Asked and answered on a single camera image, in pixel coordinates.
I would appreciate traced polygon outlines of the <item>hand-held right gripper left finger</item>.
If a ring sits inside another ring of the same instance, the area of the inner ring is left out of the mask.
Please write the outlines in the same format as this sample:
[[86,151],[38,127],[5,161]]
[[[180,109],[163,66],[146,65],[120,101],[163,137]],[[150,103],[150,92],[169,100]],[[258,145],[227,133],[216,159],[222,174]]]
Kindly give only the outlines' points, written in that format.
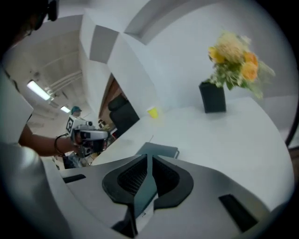
[[137,235],[135,197],[147,167],[146,155],[63,171],[43,161],[49,228],[59,235]]

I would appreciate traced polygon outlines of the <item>person's left hand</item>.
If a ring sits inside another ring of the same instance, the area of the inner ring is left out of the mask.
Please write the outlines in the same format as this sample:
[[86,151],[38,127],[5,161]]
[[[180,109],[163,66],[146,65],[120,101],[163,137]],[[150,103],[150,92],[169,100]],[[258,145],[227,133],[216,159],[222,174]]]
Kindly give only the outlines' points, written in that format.
[[80,136],[76,136],[74,138],[70,137],[71,141],[71,151],[75,152],[76,154],[79,153],[80,151],[80,146],[82,144],[82,140]]

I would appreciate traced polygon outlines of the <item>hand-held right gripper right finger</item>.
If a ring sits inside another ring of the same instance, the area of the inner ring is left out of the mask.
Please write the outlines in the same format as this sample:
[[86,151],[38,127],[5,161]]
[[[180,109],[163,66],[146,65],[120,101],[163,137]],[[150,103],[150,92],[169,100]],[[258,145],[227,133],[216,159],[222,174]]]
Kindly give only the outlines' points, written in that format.
[[267,206],[225,174],[152,157],[158,197],[140,239],[237,239],[269,216]]

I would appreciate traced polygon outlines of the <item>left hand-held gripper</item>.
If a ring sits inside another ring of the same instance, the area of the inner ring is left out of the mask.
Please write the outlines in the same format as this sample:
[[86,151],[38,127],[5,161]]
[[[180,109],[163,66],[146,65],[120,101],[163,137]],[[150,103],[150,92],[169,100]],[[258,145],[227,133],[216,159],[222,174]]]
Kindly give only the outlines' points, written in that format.
[[110,136],[108,131],[93,129],[93,123],[83,119],[69,116],[66,124],[69,137],[80,138],[79,158],[85,158],[92,152],[101,152],[105,142]]

